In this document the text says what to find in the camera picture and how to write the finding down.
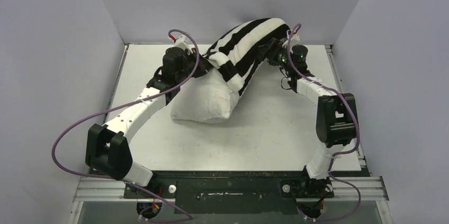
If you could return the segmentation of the white pillow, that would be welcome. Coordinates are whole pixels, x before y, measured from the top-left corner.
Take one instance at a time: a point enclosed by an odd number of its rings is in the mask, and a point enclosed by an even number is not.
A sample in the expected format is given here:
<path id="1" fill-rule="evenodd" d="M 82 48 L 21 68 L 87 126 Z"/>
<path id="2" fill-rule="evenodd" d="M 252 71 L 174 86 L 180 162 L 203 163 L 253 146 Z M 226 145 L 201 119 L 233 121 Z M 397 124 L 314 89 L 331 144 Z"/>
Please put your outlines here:
<path id="1" fill-rule="evenodd" d="M 232 115 L 239 101 L 221 75 L 212 70 L 205 76 L 190 79 L 171 101 L 173 120 L 219 123 Z"/>

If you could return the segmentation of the black white striped pillowcase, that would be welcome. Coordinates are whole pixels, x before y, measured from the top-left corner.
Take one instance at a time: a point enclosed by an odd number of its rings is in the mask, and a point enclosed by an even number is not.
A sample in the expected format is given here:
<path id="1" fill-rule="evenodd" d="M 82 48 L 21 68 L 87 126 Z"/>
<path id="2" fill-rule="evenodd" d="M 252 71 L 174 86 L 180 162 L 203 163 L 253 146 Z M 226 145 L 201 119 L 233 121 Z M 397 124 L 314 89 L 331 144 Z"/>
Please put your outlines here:
<path id="1" fill-rule="evenodd" d="M 290 27 L 279 18 L 248 21 L 221 36 L 202 57 L 218 70 L 225 84 L 241 96 L 265 59 L 259 47 L 272 39 L 284 39 L 289 32 Z"/>

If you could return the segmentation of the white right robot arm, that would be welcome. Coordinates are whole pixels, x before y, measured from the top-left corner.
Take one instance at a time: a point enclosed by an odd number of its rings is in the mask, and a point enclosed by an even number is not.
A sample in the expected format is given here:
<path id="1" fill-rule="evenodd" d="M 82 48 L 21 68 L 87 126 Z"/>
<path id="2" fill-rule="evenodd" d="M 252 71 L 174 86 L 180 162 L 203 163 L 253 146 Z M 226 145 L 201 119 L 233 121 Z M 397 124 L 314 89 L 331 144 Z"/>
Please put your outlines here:
<path id="1" fill-rule="evenodd" d="M 272 39 L 259 51 L 269 65 L 284 72 L 291 90 L 317 107 L 316 134 L 320 143 L 305 166 L 308 176 L 299 183 L 304 195 L 313 196 L 320 191 L 319 180 L 329 177 L 334 161 L 357 148 L 345 149 L 357 137 L 355 97 L 337 92 L 314 76 L 306 62 L 308 49 L 301 44 Z"/>

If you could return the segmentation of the black metal base rail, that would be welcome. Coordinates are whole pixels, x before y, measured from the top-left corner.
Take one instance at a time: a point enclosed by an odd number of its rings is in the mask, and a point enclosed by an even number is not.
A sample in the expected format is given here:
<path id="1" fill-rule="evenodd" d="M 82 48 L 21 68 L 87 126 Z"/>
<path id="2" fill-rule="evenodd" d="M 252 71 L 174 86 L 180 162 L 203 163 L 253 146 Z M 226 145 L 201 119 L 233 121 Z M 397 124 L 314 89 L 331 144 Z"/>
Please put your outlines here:
<path id="1" fill-rule="evenodd" d="M 175 213 L 295 214 L 297 206 L 318 207 L 332 201 L 386 201 L 381 177 L 341 172 L 317 192 L 307 192 L 301 172 L 160 172 L 145 190 L 111 179 L 83 178 L 77 202 L 136 202 L 140 208 L 170 202 Z"/>

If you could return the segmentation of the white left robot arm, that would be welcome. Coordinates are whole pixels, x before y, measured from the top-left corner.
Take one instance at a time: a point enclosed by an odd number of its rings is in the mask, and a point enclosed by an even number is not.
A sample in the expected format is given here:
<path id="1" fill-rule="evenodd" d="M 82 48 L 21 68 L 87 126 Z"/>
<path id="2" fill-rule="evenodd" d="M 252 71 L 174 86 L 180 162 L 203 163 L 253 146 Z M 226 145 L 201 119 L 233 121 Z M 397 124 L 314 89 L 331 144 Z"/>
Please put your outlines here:
<path id="1" fill-rule="evenodd" d="M 129 143 L 140 128 L 180 91 L 179 84 L 189 76 L 197 78 L 212 69 L 203 57 L 186 48 L 168 48 L 162 66 L 136 99 L 136 103 L 103 125 L 92 125 L 87 133 L 85 163 L 114 180 L 137 184 L 138 191 L 150 198 L 158 192 L 153 172 L 133 160 Z"/>

